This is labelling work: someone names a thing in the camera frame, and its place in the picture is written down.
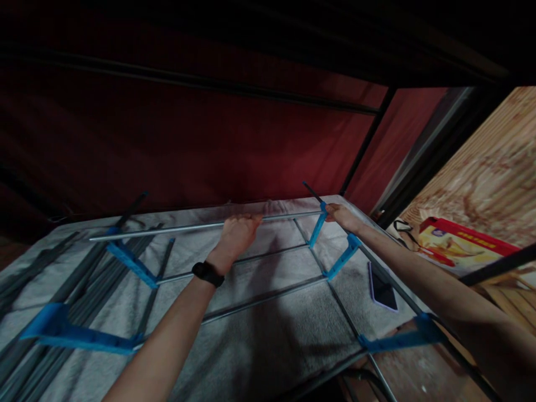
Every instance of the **blue plastic connector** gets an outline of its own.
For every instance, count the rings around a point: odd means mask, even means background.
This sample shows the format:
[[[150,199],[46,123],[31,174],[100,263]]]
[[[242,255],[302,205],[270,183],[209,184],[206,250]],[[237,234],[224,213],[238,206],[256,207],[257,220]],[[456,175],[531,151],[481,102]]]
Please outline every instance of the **blue plastic connector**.
[[[38,338],[38,343],[72,349],[131,355],[140,342],[139,336],[121,338],[94,329],[78,327],[68,322],[69,306],[63,303],[47,304],[22,333],[21,339]]]
[[[415,317],[417,331],[394,335],[389,338],[369,341],[359,335],[359,343],[370,353],[387,352],[426,344],[439,343],[447,340],[447,336],[434,324],[427,313]]]
[[[108,234],[119,233],[120,230],[116,227],[112,227],[108,230]],[[151,271],[141,262],[136,256],[125,246],[121,240],[115,240],[108,242],[107,250],[115,255],[123,264],[127,266],[132,272],[134,272],[140,279],[145,282],[150,288],[158,288],[158,279]]]
[[[323,211],[323,213],[318,217],[317,224],[314,226],[313,233],[311,234],[311,239],[309,240],[309,248],[314,247],[314,244],[317,242],[318,235],[320,234],[320,230],[322,229],[322,226],[324,225],[324,222],[328,217],[325,202],[320,203],[320,209]]]
[[[341,254],[339,259],[335,262],[335,264],[333,264],[333,267],[328,272],[323,273],[323,275],[328,278],[328,281],[331,281],[335,277],[335,275],[339,273],[339,271],[342,269],[342,267],[344,267],[346,262],[359,249],[359,246],[362,245],[361,240],[359,240],[353,233],[350,233],[346,239],[348,240],[348,248],[346,248],[344,253]]]

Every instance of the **plywood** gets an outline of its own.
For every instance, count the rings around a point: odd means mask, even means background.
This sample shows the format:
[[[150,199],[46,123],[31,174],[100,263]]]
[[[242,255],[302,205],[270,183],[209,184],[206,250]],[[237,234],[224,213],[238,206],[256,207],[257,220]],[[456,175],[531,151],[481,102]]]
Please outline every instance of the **plywood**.
[[[522,296],[519,295],[519,298],[513,295],[517,290],[498,286],[487,286],[484,289],[502,311],[536,335],[536,310]]]
[[[536,239],[536,87],[516,88],[412,201],[435,216],[518,247]]]

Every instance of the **wooden floor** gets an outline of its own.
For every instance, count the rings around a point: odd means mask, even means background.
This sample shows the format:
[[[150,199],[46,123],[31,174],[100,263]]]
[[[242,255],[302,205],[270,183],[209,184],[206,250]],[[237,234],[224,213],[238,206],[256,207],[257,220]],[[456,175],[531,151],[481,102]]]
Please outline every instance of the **wooden floor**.
[[[401,330],[415,329],[413,322]],[[399,402],[481,402],[489,399],[439,345],[409,348],[375,356],[376,362]],[[374,372],[369,364],[365,368]],[[349,379],[359,402],[383,402],[366,381]]]

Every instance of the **metal rod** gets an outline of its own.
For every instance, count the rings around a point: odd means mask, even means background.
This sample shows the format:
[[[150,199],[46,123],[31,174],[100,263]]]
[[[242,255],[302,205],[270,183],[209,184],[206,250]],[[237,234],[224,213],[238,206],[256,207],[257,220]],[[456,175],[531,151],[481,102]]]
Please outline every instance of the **metal rod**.
[[[315,197],[317,199],[317,201],[320,202],[320,204],[322,204],[324,202],[324,201],[322,201],[322,198],[320,198],[318,196],[318,194],[309,186],[309,184],[307,184],[307,182],[302,181],[302,183],[309,190],[309,192],[313,195],[313,197]]]
[[[298,228],[298,231],[300,232],[301,236],[303,237],[303,240],[306,242],[307,238],[305,236],[305,232],[302,230],[301,226],[299,225],[299,223],[298,223],[298,221],[296,219],[294,219],[294,223],[296,224],[296,227]],[[314,250],[312,248],[310,248],[309,250],[311,251],[311,254],[313,255],[315,261],[317,262],[318,267],[320,268],[320,271],[322,273],[324,273],[326,271],[326,269],[324,268],[324,265],[322,264],[322,262],[318,258],[317,254],[314,252]],[[345,318],[346,322],[348,323],[348,325],[352,329],[352,333],[353,333],[355,339],[358,340],[359,339],[359,331],[357,330],[355,324],[353,323],[352,318],[350,317],[350,314],[348,313],[348,310],[346,309],[346,307],[344,307],[344,304],[342,303],[342,300],[340,299],[339,295],[337,294],[337,291],[335,290],[335,288],[333,287],[331,282],[326,282],[326,283],[328,284],[328,287],[329,287],[329,289],[331,291],[331,294],[333,295],[333,298],[337,302],[337,305],[339,306],[339,309],[341,310],[342,314],[344,315],[344,318]],[[387,392],[387,395],[386,395],[387,399],[389,400],[389,402],[396,402],[396,398],[395,398],[393,392],[389,388],[389,385],[385,381],[385,378],[384,378],[383,374],[381,373],[380,368],[376,365],[376,362],[374,361],[374,358],[372,358],[372,355],[370,353],[368,354],[368,358],[369,358],[369,360],[371,360],[371,363],[373,364],[374,369],[376,370],[376,372],[378,373],[378,376],[380,377],[380,381],[384,385],[384,388],[385,388],[385,390]]]
[[[374,360],[374,357],[369,353],[367,355],[368,361],[370,361],[370,364],[373,366],[374,371],[376,371],[376,374],[378,374],[378,378],[380,379],[381,383],[384,386],[385,391],[385,397],[389,400],[389,402],[396,402],[395,394],[393,394],[393,391],[389,387],[389,384],[385,380],[384,374],[381,372],[380,368],[378,367],[378,364],[376,363],[376,360]]]
[[[164,259],[162,260],[162,264],[160,265],[160,270],[158,272],[157,277],[162,277],[164,275],[164,272],[168,265],[169,256],[171,255],[171,250],[173,249],[174,244],[175,238],[170,239],[169,243],[167,244]],[[149,295],[149,300],[147,301],[145,310],[143,311],[143,316],[141,317],[140,325],[138,326],[138,331],[136,332],[136,335],[143,334],[145,333],[145,330],[147,330],[147,322],[149,321],[149,316],[151,315],[152,306],[155,304],[157,292],[158,288],[151,289],[151,294]]]
[[[153,236],[143,238],[139,242],[137,242],[136,239],[133,239],[131,250],[134,255],[139,257],[151,243],[153,238]],[[109,275],[101,276],[98,279],[97,286],[94,286],[92,290],[84,295],[84,298],[80,299],[73,306],[71,312],[74,312],[76,308],[78,308],[78,312],[72,314],[71,322],[73,324],[85,327],[89,326],[117,289],[121,281],[129,273],[129,269],[127,269],[119,260],[113,260],[113,264],[109,267],[108,273]],[[20,399],[25,401],[38,400],[73,352],[73,349],[68,348],[52,348],[39,362],[39,365],[25,384],[21,391],[22,395],[20,395]]]
[[[365,247],[360,247],[360,250],[365,254],[365,256],[372,262],[372,269],[376,275],[380,277],[380,279],[385,282],[391,284],[393,288],[397,291],[397,293],[404,299],[404,301],[410,306],[410,308],[417,314],[422,314],[421,308],[416,304],[416,302],[405,292],[404,289],[396,282],[391,275],[385,270],[384,267],[380,265],[378,260],[370,254],[370,252]],[[458,352],[458,350],[454,347],[453,344],[450,343],[450,341],[445,341],[443,343],[445,348],[448,352],[456,359],[458,364],[465,368],[469,376],[473,379],[473,381],[480,387],[480,389],[490,398],[492,401],[499,401],[500,398],[497,395],[497,393],[491,388],[491,386],[487,383],[484,378],[475,370],[475,368],[465,359],[465,357]]]
[[[350,113],[367,114],[370,116],[374,116],[379,112],[377,108],[341,100],[283,92],[276,89],[257,87],[239,82],[159,70],[140,65],[119,63],[117,61],[98,59],[44,48],[39,49],[9,42],[4,42],[0,45],[0,59],[21,60],[27,63],[53,65],[61,68],[71,68],[75,70],[91,71],[93,73],[142,79],[188,88],[214,90],[237,96],[269,99],[271,101],[334,109]]]
[[[467,359],[449,340],[443,342],[442,345],[445,347],[447,352],[449,352],[451,356],[454,357],[458,364],[469,374],[469,377],[471,377],[471,379],[476,383],[476,385],[479,386],[479,388],[482,390],[482,392],[484,392],[484,394],[491,402],[502,401],[502,399],[491,387],[491,385],[488,384],[488,382],[484,380],[484,378],[482,378],[480,373],[473,367],[471,363],[467,361]]]
[[[372,121],[372,124],[370,125],[370,128],[368,129],[367,135],[365,136],[365,139],[363,140],[363,143],[361,144],[361,147],[359,148],[359,151],[357,152],[356,158],[353,161],[352,166],[350,167],[350,170],[348,172],[348,175],[346,176],[344,183],[342,184],[341,191],[339,192],[340,195],[344,195],[346,193],[346,190],[348,190],[348,186],[350,185],[350,182],[352,181],[357,168],[359,167],[359,164],[363,160],[363,157],[365,156],[365,153],[367,152],[367,149],[369,148],[372,139],[374,138],[374,134],[376,134],[376,131],[378,130],[378,127],[380,127],[380,123],[382,119],[385,116],[385,113],[387,112],[387,109],[389,108],[389,105],[391,104],[391,101],[395,97],[396,88],[389,87],[387,89],[387,92],[385,93],[384,100],[381,101],[380,110],[378,111],[378,114],[374,117],[374,120]]]
[[[201,325],[208,324],[208,323],[216,321],[216,320],[218,320],[220,318],[227,317],[227,316],[229,316],[231,314],[241,312],[243,310],[246,310],[248,308],[254,307],[256,305],[268,302],[270,300],[280,298],[282,296],[294,293],[294,292],[296,292],[298,290],[303,290],[303,289],[309,288],[311,286],[314,286],[316,284],[319,284],[319,283],[322,283],[322,282],[325,282],[325,281],[326,281],[326,278],[324,276],[317,276],[317,277],[314,277],[314,278],[311,278],[311,279],[307,279],[307,280],[305,280],[303,282],[297,283],[295,285],[290,285],[290,286],[287,286],[287,287],[282,288],[282,289],[273,290],[271,292],[268,292],[268,293],[253,297],[250,300],[244,301],[244,302],[242,302],[242,303],[240,303],[240,304],[238,304],[238,305],[236,305],[234,307],[224,309],[224,310],[221,310],[221,311],[216,311],[214,313],[210,313],[210,314],[205,315]]]
[[[271,251],[271,252],[268,252],[268,253],[265,253],[265,254],[248,257],[248,258],[244,258],[244,259],[241,259],[241,260],[236,260],[233,265],[240,265],[240,264],[245,264],[247,262],[253,262],[253,261],[257,261],[257,260],[262,260],[262,259],[267,258],[267,257],[286,254],[286,253],[291,252],[291,251],[302,250],[303,248],[307,248],[307,247],[309,247],[309,246],[304,244],[304,245],[299,245],[299,246],[282,248],[281,250]]]
[[[301,218],[301,217],[307,217],[307,216],[313,216],[313,215],[320,215],[321,213],[322,211],[312,211],[312,212],[301,212],[301,213],[288,214],[288,215],[269,216],[269,217],[263,217],[262,221],[263,222],[281,221],[283,219],[293,219],[293,218]],[[184,231],[195,230],[195,229],[222,227],[223,223],[224,222],[201,223],[201,224],[195,224],[195,225],[176,226],[176,227],[164,228],[164,229],[151,229],[151,230],[146,230],[146,231],[138,231],[138,232],[130,232],[130,233],[104,234],[102,236],[90,237],[89,241],[103,242],[103,241],[119,240],[119,239],[130,238],[130,237],[161,235],[161,234],[164,235],[166,233],[175,233],[175,232],[184,232]]]
[[[461,277],[460,282],[467,286],[474,286],[485,280],[510,272],[533,260],[536,260],[536,243]]]
[[[116,225],[125,222],[132,214],[133,209],[128,208],[127,212],[117,221]],[[73,273],[62,283],[60,288],[50,298],[49,303],[63,303],[67,300],[71,292],[76,288],[85,273],[95,264],[98,264],[103,256],[103,250],[106,248],[106,243],[95,245],[89,250],[84,259],[74,269]],[[11,376],[20,361],[26,356],[30,348],[36,340],[21,339],[11,348],[5,358],[0,362],[0,387],[3,386],[7,379]]]
[[[271,252],[268,252],[268,253],[265,253],[265,254],[260,254],[260,255],[257,255],[257,256],[244,258],[244,259],[241,259],[241,260],[236,260],[233,263],[233,266],[240,265],[240,264],[245,264],[246,262],[262,260],[263,258],[288,253],[290,251],[301,250],[302,248],[306,248],[306,247],[309,247],[309,246],[305,244],[305,245],[300,245],[300,246],[283,248],[282,250],[271,251]],[[157,281],[156,284],[157,285],[162,285],[162,284],[165,284],[165,283],[178,281],[178,280],[189,278],[189,277],[192,277],[192,276],[194,276],[194,274],[192,274],[191,272],[185,272],[183,274],[171,275],[171,276],[165,277],[165,278]]]
[[[326,370],[322,372],[320,375],[316,376],[313,379],[310,379],[303,384],[297,386],[296,388],[293,388],[292,390],[284,393],[281,395],[277,400],[285,401],[285,402],[294,402],[298,401],[314,389],[320,387],[323,383],[329,381],[336,375],[342,373],[344,370],[346,370],[348,367],[353,365],[355,362],[357,362],[359,359],[362,359],[367,355],[367,351],[365,349],[361,349],[355,353],[352,353],[350,356],[345,358],[343,361],[335,364],[332,368],[329,370]]]
[[[141,193],[138,198],[130,205],[130,207],[127,208],[123,216],[117,221],[115,224],[116,227],[121,227],[125,224],[125,222],[130,218],[130,216],[138,209],[140,204],[147,198],[148,192]]]

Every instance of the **watch strap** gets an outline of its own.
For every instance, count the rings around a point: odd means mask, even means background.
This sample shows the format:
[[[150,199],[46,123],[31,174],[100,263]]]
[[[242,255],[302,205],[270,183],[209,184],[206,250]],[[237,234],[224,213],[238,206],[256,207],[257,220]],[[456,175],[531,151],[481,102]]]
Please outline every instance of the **watch strap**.
[[[210,282],[216,288],[219,288],[225,278],[216,273],[214,266],[208,262],[198,262],[192,268],[192,274],[197,276],[199,279],[202,279],[206,282]]]

